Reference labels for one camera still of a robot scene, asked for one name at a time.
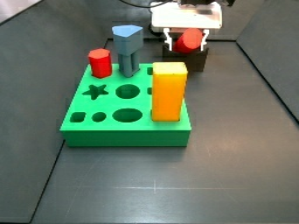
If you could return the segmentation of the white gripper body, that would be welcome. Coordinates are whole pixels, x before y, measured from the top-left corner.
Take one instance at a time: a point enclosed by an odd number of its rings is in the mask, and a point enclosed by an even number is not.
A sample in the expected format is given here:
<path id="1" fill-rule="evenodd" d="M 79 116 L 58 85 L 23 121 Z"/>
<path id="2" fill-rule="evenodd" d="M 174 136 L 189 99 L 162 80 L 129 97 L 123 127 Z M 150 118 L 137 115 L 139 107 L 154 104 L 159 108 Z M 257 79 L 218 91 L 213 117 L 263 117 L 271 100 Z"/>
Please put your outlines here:
<path id="1" fill-rule="evenodd" d="M 217 2 L 197 6 L 170 2 L 154 7 L 151 12 L 155 28 L 219 29 L 222 27 L 222 8 Z"/>

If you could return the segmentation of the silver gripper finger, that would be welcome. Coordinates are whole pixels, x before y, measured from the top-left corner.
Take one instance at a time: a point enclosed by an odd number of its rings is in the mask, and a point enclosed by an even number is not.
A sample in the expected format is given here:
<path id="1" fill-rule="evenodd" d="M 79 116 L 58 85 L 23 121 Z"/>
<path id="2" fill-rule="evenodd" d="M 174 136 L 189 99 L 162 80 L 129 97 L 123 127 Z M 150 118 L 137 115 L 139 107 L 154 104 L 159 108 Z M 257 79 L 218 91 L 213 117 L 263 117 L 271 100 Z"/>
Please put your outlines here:
<path id="1" fill-rule="evenodd" d="M 201 50 L 205 50 L 205 46 L 207 45 L 207 37 L 210 36 L 210 29 L 205 29 L 203 31 L 203 37 L 201 42 Z"/>
<path id="2" fill-rule="evenodd" d="M 173 37 L 171 37 L 171 35 L 170 35 L 170 31 L 171 31 L 170 28 L 163 28 L 163 34 L 165 34 L 165 36 L 166 36 L 166 41 L 165 41 L 165 43 L 169 45 L 169 49 L 170 49 L 170 51 L 173 51 L 173 50 L 174 50 L 174 40 L 173 40 Z"/>

